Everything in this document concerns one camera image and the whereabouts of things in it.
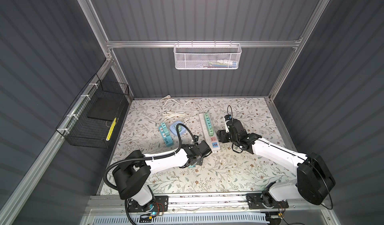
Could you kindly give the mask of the blue square socket cube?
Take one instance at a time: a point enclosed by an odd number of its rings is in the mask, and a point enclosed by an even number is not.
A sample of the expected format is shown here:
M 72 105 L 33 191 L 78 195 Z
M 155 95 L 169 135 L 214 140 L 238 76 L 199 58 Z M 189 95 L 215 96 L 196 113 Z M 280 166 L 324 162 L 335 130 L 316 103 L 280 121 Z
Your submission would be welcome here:
M 177 136 L 178 133 L 183 135 L 186 132 L 186 128 L 183 126 L 182 121 L 175 121 L 173 124 L 169 126 L 171 133 L 174 136 Z

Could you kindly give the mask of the white long power strip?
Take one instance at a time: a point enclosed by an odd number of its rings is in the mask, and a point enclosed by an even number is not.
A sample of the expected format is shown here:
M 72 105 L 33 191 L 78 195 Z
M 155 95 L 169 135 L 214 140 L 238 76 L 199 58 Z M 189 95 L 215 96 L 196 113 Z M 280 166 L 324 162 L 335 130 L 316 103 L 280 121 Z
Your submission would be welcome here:
M 210 114 L 208 112 L 200 113 L 199 119 L 201 122 L 201 127 L 203 130 L 205 141 L 210 146 L 213 153 L 219 152 L 221 148 L 220 148 L 217 134 L 214 130 L 212 120 L 210 118 Z

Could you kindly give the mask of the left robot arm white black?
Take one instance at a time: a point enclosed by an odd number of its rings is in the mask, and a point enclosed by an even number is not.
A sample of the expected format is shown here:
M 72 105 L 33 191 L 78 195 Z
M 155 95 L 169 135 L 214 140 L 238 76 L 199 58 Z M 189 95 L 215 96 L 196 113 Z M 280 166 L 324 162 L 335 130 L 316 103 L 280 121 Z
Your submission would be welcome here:
M 212 153 L 207 142 L 199 142 L 199 137 L 193 135 L 186 125 L 177 124 L 176 131 L 179 146 L 175 150 L 154 155 L 135 150 L 106 168 L 104 183 L 118 191 L 121 200 L 128 202 L 132 199 L 149 211 L 156 203 L 153 191 L 146 185 L 150 175 L 175 167 L 187 168 Z

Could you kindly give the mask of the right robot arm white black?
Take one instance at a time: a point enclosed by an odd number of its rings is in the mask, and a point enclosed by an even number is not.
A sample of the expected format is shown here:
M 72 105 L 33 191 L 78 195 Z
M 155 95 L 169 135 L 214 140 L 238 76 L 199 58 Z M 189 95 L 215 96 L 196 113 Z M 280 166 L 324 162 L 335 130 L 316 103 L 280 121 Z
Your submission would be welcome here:
M 231 115 L 225 116 L 225 129 L 217 132 L 219 142 L 231 143 L 236 153 L 244 151 L 264 157 L 286 168 L 295 176 L 287 182 L 271 182 L 258 201 L 267 209 L 279 202 L 304 199 L 321 205 L 330 196 L 336 181 L 320 155 L 306 155 L 275 145 L 256 133 L 247 133 L 242 123 Z

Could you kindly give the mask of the teal power strip with USB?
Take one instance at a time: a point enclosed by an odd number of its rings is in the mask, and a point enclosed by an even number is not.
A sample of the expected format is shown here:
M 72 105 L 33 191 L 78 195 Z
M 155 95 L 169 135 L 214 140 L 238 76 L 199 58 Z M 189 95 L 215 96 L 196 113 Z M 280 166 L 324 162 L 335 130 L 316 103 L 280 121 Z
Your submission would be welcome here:
M 174 142 L 170 135 L 170 132 L 166 126 L 165 123 L 161 123 L 160 127 L 158 128 L 159 132 L 161 133 L 161 137 L 163 138 L 165 144 L 167 147 L 173 146 Z

